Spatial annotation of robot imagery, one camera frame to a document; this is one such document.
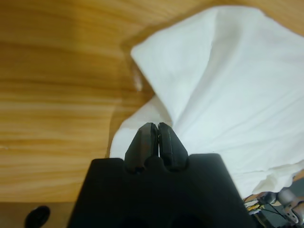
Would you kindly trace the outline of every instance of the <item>metal part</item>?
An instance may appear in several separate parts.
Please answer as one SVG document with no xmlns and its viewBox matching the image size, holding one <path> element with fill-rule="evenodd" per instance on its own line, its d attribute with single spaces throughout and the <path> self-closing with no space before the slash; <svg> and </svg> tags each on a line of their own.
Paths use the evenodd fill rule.
<svg viewBox="0 0 304 228">
<path fill-rule="evenodd" d="M 284 213 L 295 224 L 304 225 L 304 197 L 296 197 L 288 188 L 283 188 L 277 200 L 284 207 Z"/>
</svg>

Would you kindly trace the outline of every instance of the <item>wire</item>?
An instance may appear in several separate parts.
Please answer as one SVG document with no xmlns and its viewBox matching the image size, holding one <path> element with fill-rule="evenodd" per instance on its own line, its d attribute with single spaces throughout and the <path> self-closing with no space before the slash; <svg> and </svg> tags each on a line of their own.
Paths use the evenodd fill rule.
<svg viewBox="0 0 304 228">
<path fill-rule="evenodd" d="M 277 209 L 275 209 L 274 206 L 272 206 L 270 203 L 269 205 L 272 207 L 273 210 L 275 210 L 282 218 L 286 219 Z"/>
<path fill-rule="evenodd" d="M 268 212 L 271 212 L 271 213 L 274 213 L 274 214 L 277 214 L 277 215 L 281 215 L 281 214 L 276 213 L 276 212 L 274 212 L 274 211 L 272 211 L 272 210 L 267 210 L 267 209 L 264 209 L 264 208 L 258 208 L 258 209 L 260 209 L 260 210 L 265 210 L 265 211 L 268 211 Z"/>
<path fill-rule="evenodd" d="M 251 201 L 246 202 L 246 200 L 249 199 L 250 196 L 247 196 L 247 197 L 244 199 L 244 202 L 245 202 L 245 203 L 251 202 Z"/>
</svg>

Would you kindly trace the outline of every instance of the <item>white cloth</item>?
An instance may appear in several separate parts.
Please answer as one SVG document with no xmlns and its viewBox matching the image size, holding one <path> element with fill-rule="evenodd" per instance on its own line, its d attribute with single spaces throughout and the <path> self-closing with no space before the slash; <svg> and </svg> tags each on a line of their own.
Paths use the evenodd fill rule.
<svg viewBox="0 0 304 228">
<path fill-rule="evenodd" d="M 280 191 L 304 168 L 304 38 L 258 9 L 214 7 L 135 46 L 156 97 L 116 133 L 171 122 L 189 154 L 218 153 L 242 197 Z"/>
</svg>

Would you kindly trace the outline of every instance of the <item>wooden table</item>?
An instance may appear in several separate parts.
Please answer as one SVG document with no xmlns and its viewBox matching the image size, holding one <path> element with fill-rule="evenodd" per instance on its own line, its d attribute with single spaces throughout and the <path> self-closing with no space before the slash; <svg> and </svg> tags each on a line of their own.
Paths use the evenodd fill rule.
<svg viewBox="0 0 304 228">
<path fill-rule="evenodd" d="M 304 35 L 302 0 L 1 1 L 0 201 L 75 201 L 90 161 L 153 96 L 132 46 L 223 4 Z"/>
</svg>

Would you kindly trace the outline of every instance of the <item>black cable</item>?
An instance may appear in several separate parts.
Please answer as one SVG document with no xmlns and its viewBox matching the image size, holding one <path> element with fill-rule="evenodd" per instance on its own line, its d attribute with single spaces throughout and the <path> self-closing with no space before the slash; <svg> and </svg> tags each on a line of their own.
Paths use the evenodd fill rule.
<svg viewBox="0 0 304 228">
<path fill-rule="evenodd" d="M 247 200 L 250 196 L 247 196 L 247 197 L 244 199 L 244 202 L 245 202 L 245 203 L 247 203 L 246 200 Z"/>
<path fill-rule="evenodd" d="M 274 212 L 274 211 L 272 211 L 272 210 L 267 210 L 267 209 L 264 209 L 264 208 L 257 208 L 257 209 L 265 210 L 265 211 L 268 211 L 268 212 L 271 212 L 271 213 L 274 213 L 274 214 L 277 214 L 277 215 L 281 215 L 281 214 L 276 213 L 276 212 Z"/>
<path fill-rule="evenodd" d="M 275 210 L 282 218 L 286 219 L 277 209 L 275 209 L 274 206 L 272 206 L 270 203 L 269 205 L 272 207 L 273 210 Z"/>
</svg>

